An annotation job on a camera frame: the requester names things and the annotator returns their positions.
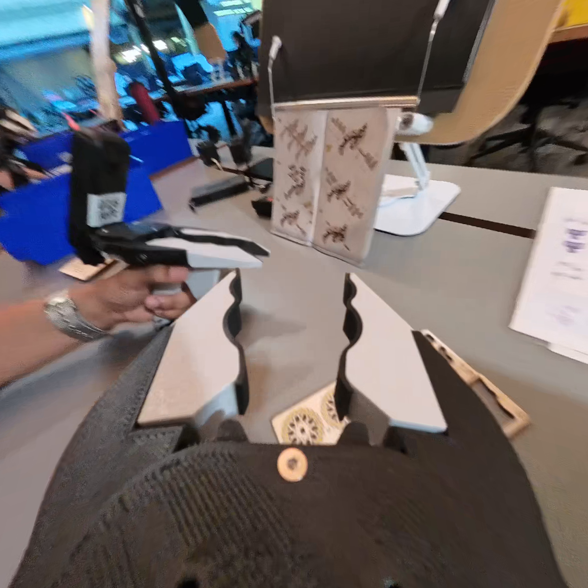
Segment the large blue box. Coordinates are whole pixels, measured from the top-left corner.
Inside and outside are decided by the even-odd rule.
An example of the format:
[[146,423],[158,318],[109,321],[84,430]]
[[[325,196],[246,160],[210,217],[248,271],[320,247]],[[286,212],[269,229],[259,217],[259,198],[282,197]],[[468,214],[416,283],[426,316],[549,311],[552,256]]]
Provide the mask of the large blue box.
[[[133,222],[162,209],[151,183],[157,172],[192,158],[181,121],[142,126],[123,135],[131,162],[124,220]],[[50,265],[72,254],[68,241],[70,172],[29,183],[1,195],[1,246],[20,262]]]

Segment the plain wooden panel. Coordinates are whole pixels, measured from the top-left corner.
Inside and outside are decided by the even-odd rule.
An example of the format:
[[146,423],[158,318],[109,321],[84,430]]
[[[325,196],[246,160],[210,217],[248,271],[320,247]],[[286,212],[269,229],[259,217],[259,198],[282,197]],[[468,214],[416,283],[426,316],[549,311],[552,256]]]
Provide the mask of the plain wooden panel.
[[114,258],[107,258],[99,265],[85,264],[79,258],[72,258],[59,267],[59,272],[79,282],[91,282],[98,277],[111,275],[125,267],[126,264],[123,261]]

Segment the printed paper sheets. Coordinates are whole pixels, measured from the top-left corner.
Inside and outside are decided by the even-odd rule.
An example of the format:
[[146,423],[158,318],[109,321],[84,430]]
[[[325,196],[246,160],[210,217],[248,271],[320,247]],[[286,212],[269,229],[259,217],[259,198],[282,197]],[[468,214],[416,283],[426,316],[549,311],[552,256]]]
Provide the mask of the printed paper sheets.
[[549,190],[509,327],[587,364],[586,190]]

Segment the grey desk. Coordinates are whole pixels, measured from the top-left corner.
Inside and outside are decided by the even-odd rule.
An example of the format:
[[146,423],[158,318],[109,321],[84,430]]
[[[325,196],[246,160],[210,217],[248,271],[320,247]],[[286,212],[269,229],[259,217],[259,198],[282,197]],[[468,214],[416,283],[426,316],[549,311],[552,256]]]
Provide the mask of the grey desk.
[[[344,276],[356,271],[413,328],[427,329],[526,411],[514,439],[570,587],[587,587],[587,365],[510,330],[551,187],[586,189],[583,178],[432,165],[461,194],[450,220],[413,238],[378,232],[364,265],[347,263],[269,233],[253,194],[192,213],[195,187],[222,177],[193,161],[153,181],[172,224],[246,236],[270,249],[243,272],[245,349],[252,390],[244,421],[251,440],[274,442],[271,418],[332,382],[345,347]],[[101,393],[151,340],[148,326],[91,343],[1,391],[1,587],[7,587],[63,450]]]

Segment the black screen panel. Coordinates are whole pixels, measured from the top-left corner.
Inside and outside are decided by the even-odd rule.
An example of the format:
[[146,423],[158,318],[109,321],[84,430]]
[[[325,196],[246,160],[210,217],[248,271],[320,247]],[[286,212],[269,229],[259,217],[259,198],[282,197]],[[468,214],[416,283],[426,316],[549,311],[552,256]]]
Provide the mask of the black screen panel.
[[[428,52],[438,1],[263,1],[258,114],[275,102],[416,96],[426,115],[454,111],[494,1],[449,1]],[[429,61],[422,79],[426,55]]]

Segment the black flat device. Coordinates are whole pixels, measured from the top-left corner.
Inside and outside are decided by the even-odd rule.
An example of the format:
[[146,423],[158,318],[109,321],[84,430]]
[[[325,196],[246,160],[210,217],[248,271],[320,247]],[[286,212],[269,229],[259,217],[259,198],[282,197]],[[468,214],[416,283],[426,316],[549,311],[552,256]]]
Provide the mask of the black flat device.
[[188,207],[195,212],[198,208],[223,201],[249,191],[251,185],[246,177],[232,175],[230,178],[213,182],[202,187],[195,187],[192,190]]

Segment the person's left forearm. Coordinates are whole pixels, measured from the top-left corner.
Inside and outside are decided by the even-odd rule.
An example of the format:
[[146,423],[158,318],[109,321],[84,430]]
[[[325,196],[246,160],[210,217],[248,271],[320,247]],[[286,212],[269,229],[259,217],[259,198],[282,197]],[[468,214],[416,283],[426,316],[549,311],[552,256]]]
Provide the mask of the person's left forearm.
[[82,341],[58,330],[41,299],[1,307],[1,387],[77,349]]

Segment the curved plywood chair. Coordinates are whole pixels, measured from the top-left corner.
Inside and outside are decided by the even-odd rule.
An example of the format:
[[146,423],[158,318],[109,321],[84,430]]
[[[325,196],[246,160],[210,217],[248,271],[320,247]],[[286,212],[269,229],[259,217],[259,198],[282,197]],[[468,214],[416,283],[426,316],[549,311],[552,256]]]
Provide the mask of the curved plywood chair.
[[453,112],[438,114],[428,133],[397,133],[395,142],[433,146],[468,143],[503,120],[531,83],[564,4],[496,1]]

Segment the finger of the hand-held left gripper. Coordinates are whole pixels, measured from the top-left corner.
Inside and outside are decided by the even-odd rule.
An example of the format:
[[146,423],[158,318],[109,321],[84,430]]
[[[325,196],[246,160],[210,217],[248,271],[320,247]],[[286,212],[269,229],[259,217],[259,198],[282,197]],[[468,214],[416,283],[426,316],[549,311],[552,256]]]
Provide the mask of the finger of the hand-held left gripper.
[[226,232],[178,228],[175,235],[151,239],[151,247],[184,253],[193,269],[260,268],[270,251],[252,239]]

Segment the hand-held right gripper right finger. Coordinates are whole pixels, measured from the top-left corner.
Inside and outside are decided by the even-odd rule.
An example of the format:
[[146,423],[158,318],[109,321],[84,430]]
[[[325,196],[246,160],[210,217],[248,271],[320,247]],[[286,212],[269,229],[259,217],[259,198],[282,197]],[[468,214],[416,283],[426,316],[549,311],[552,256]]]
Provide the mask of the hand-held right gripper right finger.
[[355,273],[345,275],[343,305],[348,343],[334,387],[338,418],[361,422],[369,433],[447,432],[412,327]]

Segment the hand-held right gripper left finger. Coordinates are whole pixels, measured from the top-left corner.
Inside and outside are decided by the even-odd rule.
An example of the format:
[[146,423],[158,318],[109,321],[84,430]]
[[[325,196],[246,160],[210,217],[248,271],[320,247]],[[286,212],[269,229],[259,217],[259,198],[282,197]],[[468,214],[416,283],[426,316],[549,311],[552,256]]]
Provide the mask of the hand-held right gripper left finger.
[[139,427],[207,427],[249,406],[239,270],[223,277],[178,319],[137,417]]

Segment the person's left hand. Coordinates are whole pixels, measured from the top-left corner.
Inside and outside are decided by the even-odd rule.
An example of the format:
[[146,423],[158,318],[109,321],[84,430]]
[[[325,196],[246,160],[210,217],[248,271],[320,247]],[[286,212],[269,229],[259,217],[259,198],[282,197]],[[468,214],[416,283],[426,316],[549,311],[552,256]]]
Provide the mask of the person's left hand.
[[127,268],[95,283],[71,288],[68,294],[86,321],[110,331],[156,317],[179,318],[196,302],[185,283],[187,276],[187,268],[175,266]]

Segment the instruction booklet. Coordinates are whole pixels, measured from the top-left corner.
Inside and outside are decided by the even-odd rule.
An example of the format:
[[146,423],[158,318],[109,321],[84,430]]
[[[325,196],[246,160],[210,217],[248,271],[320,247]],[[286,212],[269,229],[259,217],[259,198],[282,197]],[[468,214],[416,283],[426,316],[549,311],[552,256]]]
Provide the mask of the instruction booklet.
[[273,120],[272,233],[361,265],[401,112],[279,108]]

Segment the silver wristwatch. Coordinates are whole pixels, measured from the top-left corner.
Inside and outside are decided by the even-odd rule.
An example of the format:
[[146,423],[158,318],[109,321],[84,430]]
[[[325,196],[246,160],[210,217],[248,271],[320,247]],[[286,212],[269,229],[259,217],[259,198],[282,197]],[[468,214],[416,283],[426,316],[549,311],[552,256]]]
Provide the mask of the silver wristwatch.
[[43,305],[48,320],[62,334],[80,342],[99,341],[109,332],[87,321],[79,312],[67,290],[48,297]]

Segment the wooden parts sheet with wheels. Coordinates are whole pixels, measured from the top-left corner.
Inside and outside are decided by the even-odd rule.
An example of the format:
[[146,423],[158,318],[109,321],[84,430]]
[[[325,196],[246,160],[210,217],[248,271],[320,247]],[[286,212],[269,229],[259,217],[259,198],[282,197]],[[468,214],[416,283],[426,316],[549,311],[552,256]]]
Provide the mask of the wooden parts sheet with wheels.
[[[527,412],[487,377],[471,367],[430,330],[423,329],[421,333],[494,414],[505,437],[512,439],[530,425]],[[277,442],[283,445],[334,445],[349,423],[347,417],[342,420],[338,417],[334,403],[335,385],[332,382],[275,415],[270,423]]]

